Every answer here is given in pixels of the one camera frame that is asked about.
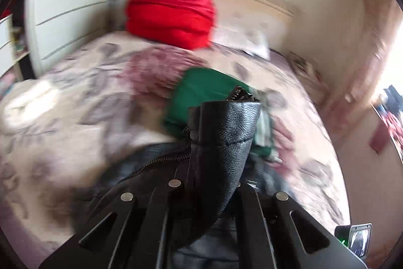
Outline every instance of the green cloth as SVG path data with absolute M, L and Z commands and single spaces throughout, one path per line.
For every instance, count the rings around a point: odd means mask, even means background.
M 249 86 L 224 73 L 209 68 L 190 68 L 176 87 L 164 124 L 168 132 L 183 138 L 188 122 L 188 108 L 203 102 L 222 101 L 236 87 L 249 91 Z
M 256 90 L 221 72 L 209 68 L 188 69 L 170 101 L 164 119 L 167 131 L 177 138 L 183 138 L 183 130 L 188 122 L 188 108 L 199 106 L 203 102 L 225 100 L 236 86 L 241 86 L 247 92 L 255 95 L 253 92 Z M 264 96 L 264 92 L 259 91 L 259 96 Z M 272 152 L 272 146 L 270 114 L 262 109 L 251 151 L 262 157 L 268 157 Z

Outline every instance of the leather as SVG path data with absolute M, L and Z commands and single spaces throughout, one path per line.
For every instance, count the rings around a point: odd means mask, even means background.
M 185 168 L 187 172 L 189 167 L 185 183 L 189 189 L 193 188 L 200 212 L 192 220 L 174 222 L 171 245 L 179 250 L 172 257 L 172 267 L 202 268 L 211 260 L 216 264 L 214 268 L 238 267 L 234 227 L 223 230 L 220 225 L 217 228 L 216 222 L 241 179 L 259 118 L 260 103 L 257 100 L 205 102 L 189 110 L 188 140 L 146 147 L 110 167 L 92 188 L 77 191 L 73 205 L 75 230 L 128 186 L 137 196 L 146 195 L 156 185 L 168 184 L 178 171 Z M 183 154 L 190 156 L 179 163 L 159 163 L 133 178 L 122 180 L 157 157 Z M 225 220 L 224 225 L 231 227 Z
M 259 114 L 259 102 L 205 102 L 190 109 L 195 182 L 208 225 L 221 215 L 238 185 Z

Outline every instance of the boot zipper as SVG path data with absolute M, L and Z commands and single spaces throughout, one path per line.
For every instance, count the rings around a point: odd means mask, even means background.
M 187 154 L 183 154 L 180 156 L 161 156 L 159 158 L 156 158 L 150 162 L 148 162 L 145 166 L 143 166 L 141 169 L 137 170 L 136 172 L 133 172 L 129 176 L 123 178 L 120 182 L 123 182 L 127 179 L 133 178 L 134 176 L 137 176 L 141 172 L 143 172 L 145 169 L 149 168 L 151 165 L 156 164 L 156 163 L 169 163 L 169 162 L 181 162 L 183 160 L 190 159 L 190 152 Z
M 259 100 L 255 98 L 252 94 L 249 94 L 241 86 L 236 86 L 226 98 L 227 101 L 249 101 L 258 102 Z

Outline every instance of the red cushion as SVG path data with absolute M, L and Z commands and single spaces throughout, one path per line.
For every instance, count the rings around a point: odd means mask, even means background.
M 214 25 L 212 0 L 129 0 L 126 29 L 185 49 L 206 47 Z
M 184 49 L 193 50 L 207 47 L 210 44 L 208 33 L 197 34 L 180 28 L 148 28 L 138 24 L 138 22 L 134 20 L 127 21 L 126 29 L 133 35 Z

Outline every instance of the metal bolt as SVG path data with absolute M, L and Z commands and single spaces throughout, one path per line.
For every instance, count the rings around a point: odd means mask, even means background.
M 123 202 L 129 202 L 133 199 L 133 197 L 134 197 L 134 195 L 131 192 L 126 192 L 126 193 L 123 193 L 122 195 L 120 195 L 120 199 Z
M 178 188 L 181 184 L 181 181 L 178 179 L 172 179 L 168 182 L 168 186 L 172 188 Z
M 288 194 L 285 192 L 278 192 L 276 194 L 276 199 L 279 201 L 287 201 L 288 200 Z

